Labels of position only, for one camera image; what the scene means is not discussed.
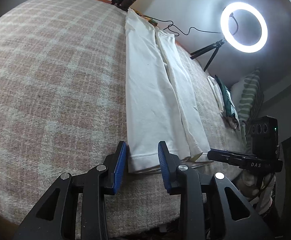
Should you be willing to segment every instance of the pillow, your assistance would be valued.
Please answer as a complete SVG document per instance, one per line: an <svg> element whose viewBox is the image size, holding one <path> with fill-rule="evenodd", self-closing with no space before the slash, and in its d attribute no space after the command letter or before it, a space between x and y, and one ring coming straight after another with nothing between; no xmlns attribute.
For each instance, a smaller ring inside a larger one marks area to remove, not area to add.
<svg viewBox="0 0 291 240"><path fill-rule="evenodd" d="M251 149L251 137L246 136L250 123L257 116L263 102L260 70L257 69L231 87L231 98L238 112L243 144Z"/></svg>

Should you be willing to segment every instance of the camera lens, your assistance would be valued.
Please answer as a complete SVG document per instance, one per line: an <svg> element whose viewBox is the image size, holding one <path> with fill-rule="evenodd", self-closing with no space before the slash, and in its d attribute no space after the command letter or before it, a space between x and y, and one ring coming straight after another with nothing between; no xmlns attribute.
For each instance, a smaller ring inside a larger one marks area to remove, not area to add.
<svg viewBox="0 0 291 240"><path fill-rule="evenodd" d="M262 131L263 131L264 133L266 133L266 132L268 131L268 126L267 126L266 124L264 124L264 125L262 126Z"/></svg>
<svg viewBox="0 0 291 240"><path fill-rule="evenodd" d="M258 124L256 126L256 133L261 133L261 125L260 124Z"/></svg>

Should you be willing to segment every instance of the mattress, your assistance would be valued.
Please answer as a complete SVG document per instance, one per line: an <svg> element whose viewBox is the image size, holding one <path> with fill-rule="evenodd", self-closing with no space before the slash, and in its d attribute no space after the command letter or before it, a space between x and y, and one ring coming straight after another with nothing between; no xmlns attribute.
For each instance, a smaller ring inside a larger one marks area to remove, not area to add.
<svg viewBox="0 0 291 240"><path fill-rule="evenodd" d="M87 172L126 140L125 12L97 0L29 0L0 18L0 231L16 227L63 172ZM178 46L211 148L243 150L197 61ZM240 169L207 163L200 172ZM124 174L106 197L109 235L179 216L161 174Z"/></svg>

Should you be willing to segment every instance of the silver screw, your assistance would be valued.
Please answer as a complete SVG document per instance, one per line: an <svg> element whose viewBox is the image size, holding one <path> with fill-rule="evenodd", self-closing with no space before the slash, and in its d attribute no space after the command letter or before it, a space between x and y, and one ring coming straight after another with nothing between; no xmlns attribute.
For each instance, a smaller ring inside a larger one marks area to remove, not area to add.
<svg viewBox="0 0 291 240"><path fill-rule="evenodd" d="M184 165L184 164L179 165L179 170L180 171L186 171L187 169L188 169L187 165Z"/></svg>
<svg viewBox="0 0 291 240"><path fill-rule="evenodd" d="M217 172L217 173L215 174L215 177L216 177L217 179L224 179L224 174L221 173L221 172Z"/></svg>
<svg viewBox="0 0 291 240"><path fill-rule="evenodd" d="M101 165L97 166L96 169L97 169L98 171L104 171L104 170L106 169L106 166L103 165L103 164L101 164Z"/></svg>
<svg viewBox="0 0 291 240"><path fill-rule="evenodd" d="M61 176L60 176L61 179L68 179L69 177L70 177L70 174L67 173L67 172L62 173Z"/></svg>

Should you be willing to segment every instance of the black tripod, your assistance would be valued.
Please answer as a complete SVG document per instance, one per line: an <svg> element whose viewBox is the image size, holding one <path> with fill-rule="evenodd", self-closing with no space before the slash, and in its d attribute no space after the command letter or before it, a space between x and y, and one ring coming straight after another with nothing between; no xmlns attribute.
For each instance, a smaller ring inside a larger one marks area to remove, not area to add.
<svg viewBox="0 0 291 240"><path fill-rule="evenodd" d="M213 43L209 46L206 46L202 49L196 50L195 52L191 53L191 59L195 59L196 57L199 57L201 55L203 55L204 53L215 49L215 51L213 52L212 56L210 57L209 61L207 62L207 65L205 66L203 71L206 71L207 68L209 67L210 63L212 62L212 60L214 59L215 55L218 53L219 48L226 42L225 38L223 38L222 40L217 41L216 43Z"/></svg>

